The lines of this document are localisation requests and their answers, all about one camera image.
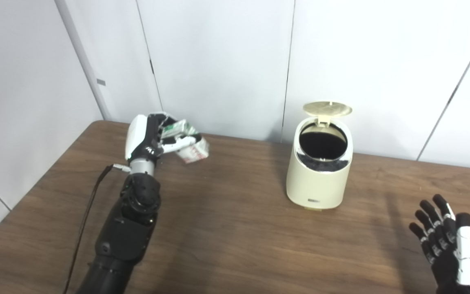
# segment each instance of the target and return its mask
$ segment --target white robotic hand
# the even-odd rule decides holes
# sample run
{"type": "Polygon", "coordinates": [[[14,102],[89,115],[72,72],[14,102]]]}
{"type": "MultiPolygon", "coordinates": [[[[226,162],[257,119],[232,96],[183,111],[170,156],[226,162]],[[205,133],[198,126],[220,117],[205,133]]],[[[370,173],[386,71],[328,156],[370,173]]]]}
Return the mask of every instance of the white robotic hand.
{"type": "Polygon", "coordinates": [[[420,202],[416,223],[410,230],[420,239],[423,253],[431,263],[438,284],[437,294],[470,294],[470,214],[453,214],[439,194],[433,197],[436,209],[427,200],[420,202]]]}
{"type": "Polygon", "coordinates": [[[147,137],[147,125],[149,117],[145,115],[136,116],[128,128],[128,135],[126,137],[125,145],[126,160],[130,160],[132,158],[134,151],[140,145],[142,145],[143,142],[145,142],[143,148],[147,149],[154,156],[159,157],[164,153],[175,152],[185,147],[194,145],[201,140],[200,134],[161,139],[160,133],[162,132],[162,128],[176,123],[177,120],[165,112],[157,112],[150,114],[150,116],[157,117],[157,121],[159,122],[158,138],[154,138],[155,140],[145,142],[147,137]]]}

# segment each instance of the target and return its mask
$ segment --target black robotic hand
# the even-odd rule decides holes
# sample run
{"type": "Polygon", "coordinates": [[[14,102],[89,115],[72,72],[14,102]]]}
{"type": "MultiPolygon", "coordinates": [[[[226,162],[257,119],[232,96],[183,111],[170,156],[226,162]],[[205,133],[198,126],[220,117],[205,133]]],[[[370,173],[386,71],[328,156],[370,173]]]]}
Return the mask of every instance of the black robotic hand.
{"type": "Polygon", "coordinates": [[[437,294],[470,294],[470,214],[453,214],[449,203],[436,194],[433,202],[436,211],[427,200],[420,202],[416,223],[410,230],[420,239],[423,253],[431,263],[431,270],[438,284],[437,294]]]}

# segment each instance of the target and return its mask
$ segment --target wooden table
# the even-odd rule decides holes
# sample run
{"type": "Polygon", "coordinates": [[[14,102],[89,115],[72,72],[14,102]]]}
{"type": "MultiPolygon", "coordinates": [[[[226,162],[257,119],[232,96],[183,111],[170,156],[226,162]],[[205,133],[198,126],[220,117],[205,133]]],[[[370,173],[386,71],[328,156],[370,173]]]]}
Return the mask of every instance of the wooden table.
{"type": "MultiPolygon", "coordinates": [[[[0,224],[0,294],[60,294],[95,180],[122,163],[127,125],[96,122],[0,224]]],[[[206,136],[211,156],[160,161],[162,208],[130,294],[433,293],[407,229],[421,199],[442,193],[470,212],[470,169],[356,154],[344,202],[314,212],[289,201],[291,146],[206,136]]],[[[90,212],[72,293],[126,175],[112,171],[90,212]]]]}

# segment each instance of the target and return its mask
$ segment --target white trash can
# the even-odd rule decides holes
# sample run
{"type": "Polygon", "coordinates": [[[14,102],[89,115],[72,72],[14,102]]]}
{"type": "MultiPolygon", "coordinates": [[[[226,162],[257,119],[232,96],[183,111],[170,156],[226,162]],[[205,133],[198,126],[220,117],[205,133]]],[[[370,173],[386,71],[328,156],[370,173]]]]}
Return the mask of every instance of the white trash can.
{"type": "Polygon", "coordinates": [[[342,203],[353,158],[347,126],[333,119],[352,109],[337,102],[304,105],[311,117],[299,123],[289,160],[286,192],[294,203],[310,209],[329,209],[342,203]]]}

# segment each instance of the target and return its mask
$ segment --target black fingers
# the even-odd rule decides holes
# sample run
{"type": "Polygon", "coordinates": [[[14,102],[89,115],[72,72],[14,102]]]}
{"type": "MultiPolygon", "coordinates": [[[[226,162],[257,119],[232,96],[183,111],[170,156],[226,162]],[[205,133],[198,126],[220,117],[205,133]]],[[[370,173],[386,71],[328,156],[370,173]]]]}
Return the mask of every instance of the black fingers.
{"type": "Polygon", "coordinates": [[[422,247],[423,254],[425,255],[427,261],[433,264],[436,260],[436,255],[433,253],[433,249],[431,248],[431,245],[429,245],[429,239],[427,239],[427,235],[423,229],[414,222],[410,223],[409,229],[420,240],[420,246],[422,247]]]}
{"type": "Polygon", "coordinates": [[[447,201],[442,197],[442,195],[436,194],[433,196],[432,200],[434,201],[438,209],[440,209],[440,212],[442,213],[442,217],[444,219],[451,218],[452,211],[449,209],[449,205],[447,201]]]}
{"type": "Polygon", "coordinates": [[[426,214],[429,216],[431,219],[433,225],[436,227],[442,223],[440,220],[440,216],[438,216],[438,213],[436,212],[436,209],[429,201],[427,200],[422,200],[420,201],[420,207],[426,212],[426,214]]]}
{"type": "Polygon", "coordinates": [[[415,212],[415,216],[422,223],[423,228],[426,230],[428,235],[434,231],[434,226],[425,212],[422,212],[420,209],[418,209],[415,212]]]}
{"type": "Polygon", "coordinates": [[[462,212],[457,214],[457,228],[470,227],[470,214],[462,212]]]}
{"type": "Polygon", "coordinates": [[[442,197],[440,194],[436,194],[432,198],[433,202],[440,209],[442,213],[442,223],[443,223],[443,232],[446,239],[452,244],[456,242],[457,239],[457,226],[455,224],[455,217],[451,211],[449,203],[442,197]]]}
{"type": "Polygon", "coordinates": [[[427,236],[426,236],[425,232],[416,223],[414,223],[414,222],[410,223],[409,224],[409,229],[411,230],[411,232],[413,232],[414,235],[416,235],[416,237],[418,237],[418,240],[420,240],[420,242],[424,242],[425,240],[427,240],[427,236]]]}
{"type": "Polygon", "coordinates": [[[434,233],[429,234],[427,238],[429,239],[429,246],[431,246],[433,253],[436,256],[439,256],[440,254],[442,254],[442,249],[440,248],[440,244],[438,243],[435,234],[434,233]]]}

